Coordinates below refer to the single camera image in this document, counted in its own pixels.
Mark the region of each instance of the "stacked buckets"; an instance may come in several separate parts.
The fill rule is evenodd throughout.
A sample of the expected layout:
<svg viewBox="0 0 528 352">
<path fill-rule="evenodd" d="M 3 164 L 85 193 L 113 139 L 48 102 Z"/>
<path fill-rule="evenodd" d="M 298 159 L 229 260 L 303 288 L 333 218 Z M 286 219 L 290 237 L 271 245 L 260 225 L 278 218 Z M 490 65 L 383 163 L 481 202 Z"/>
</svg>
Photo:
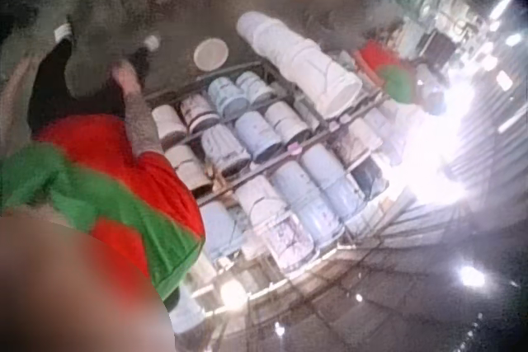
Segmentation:
<svg viewBox="0 0 528 352">
<path fill-rule="evenodd" d="M 282 76 L 297 84 L 325 119 L 339 116 L 354 104 L 361 80 L 312 40 L 260 12 L 244 13 L 238 19 L 237 32 L 257 54 L 277 66 Z"/>
</svg>

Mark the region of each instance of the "person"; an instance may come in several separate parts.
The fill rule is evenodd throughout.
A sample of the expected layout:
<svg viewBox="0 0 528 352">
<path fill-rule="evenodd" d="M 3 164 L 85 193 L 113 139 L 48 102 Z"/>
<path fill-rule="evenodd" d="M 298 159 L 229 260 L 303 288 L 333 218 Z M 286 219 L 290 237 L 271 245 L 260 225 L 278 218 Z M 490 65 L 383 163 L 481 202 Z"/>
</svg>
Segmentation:
<svg viewBox="0 0 528 352">
<path fill-rule="evenodd" d="M 103 89 L 76 98 L 64 76 L 75 44 L 71 25 L 54 35 L 29 101 L 32 142 L 0 162 L 0 212 L 48 209 L 123 256 L 166 300 L 200 254 L 205 230 L 163 155 L 142 94 L 159 40 L 147 38 L 112 68 Z M 134 277 L 121 272 L 115 281 L 134 290 Z"/>
<path fill-rule="evenodd" d="M 419 105 L 431 115 L 445 113 L 445 82 L 426 63 L 403 61 L 374 40 L 353 51 L 352 57 L 358 68 L 396 102 Z"/>
</svg>

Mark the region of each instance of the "red object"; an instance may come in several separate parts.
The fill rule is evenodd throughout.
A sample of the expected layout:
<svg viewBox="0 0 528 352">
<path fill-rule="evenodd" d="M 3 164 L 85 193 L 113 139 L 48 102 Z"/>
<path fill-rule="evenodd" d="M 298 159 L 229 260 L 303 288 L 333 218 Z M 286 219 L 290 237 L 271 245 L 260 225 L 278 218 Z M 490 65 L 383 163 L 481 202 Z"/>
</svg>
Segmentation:
<svg viewBox="0 0 528 352">
<path fill-rule="evenodd" d="M 396 65 L 406 68 L 395 53 L 384 48 L 383 45 L 373 40 L 369 40 L 365 47 L 360 49 L 359 52 L 361 57 L 375 72 L 377 72 L 379 68 L 387 65 Z"/>
<path fill-rule="evenodd" d="M 143 153 L 136 159 L 121 119 L 112 115 L 70 116 L 46 127 L 37 139 L 61 147 L 71 161 L 122 182 L 172 221 L 204 237 L 196 201 L 170 162 L 158 153 Z"/>
</svg>

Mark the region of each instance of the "green and red shirt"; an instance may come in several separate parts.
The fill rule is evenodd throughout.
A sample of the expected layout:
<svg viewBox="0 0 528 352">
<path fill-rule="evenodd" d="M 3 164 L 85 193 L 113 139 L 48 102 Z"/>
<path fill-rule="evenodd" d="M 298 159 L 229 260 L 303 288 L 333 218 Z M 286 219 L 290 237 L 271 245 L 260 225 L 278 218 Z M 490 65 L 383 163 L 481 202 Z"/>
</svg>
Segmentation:
<svg viewBox="0 0 528 352">
<path fill-rule="evenodd" d="M 134 157 L 125 124 L 80 115 L 46 127 L 1 163 L 1 208 L 47 202 L 73 227 L 112 247 L 147 275 L 162 299 L 205 242 L 191 192 L 159 153 Z"/>
</svg>

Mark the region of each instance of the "floor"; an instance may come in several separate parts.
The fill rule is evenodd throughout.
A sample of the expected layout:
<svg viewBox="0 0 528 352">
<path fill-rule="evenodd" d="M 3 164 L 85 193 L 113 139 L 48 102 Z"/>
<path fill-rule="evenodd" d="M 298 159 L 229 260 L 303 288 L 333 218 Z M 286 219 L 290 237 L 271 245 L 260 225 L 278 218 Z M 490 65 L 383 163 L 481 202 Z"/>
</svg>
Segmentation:
<svg viewBox="0 0 528 352">
<path fill-rule="evenodd" d="M 256 55 L 237 35 L 238 17 L 258 10 L 277 16 L 293 29 L 329 49 L 354 48 L 373 26 L 389 24 L 398 9 L 377 0 L 175 0 L 170 7 L 143 18 L 119 18 L 107 0 L 11 0 L 39 8 L 35 24 L 13 32 L 0 48 L 0 81 L 5 81 L 24 53 L 53 48 L 53 30 L 70 15 L 77 46 L 66 71 L 72 93 L 99 89 L 112 62 L 132 52 L 142 39 L 157 32 L 162 46 L 153 56 L 145 91 L 184 86 L 201 72 L 193 63 L 194 48 L 216 36 L 229 46 L 225 66 L 247 62 Z M 31 88 L 26 93 L 29 97 Z M 18 110 L 23 122 L 26 112 Z M 20 134 L 27 129 L 20 127 Z"/>
</svg>

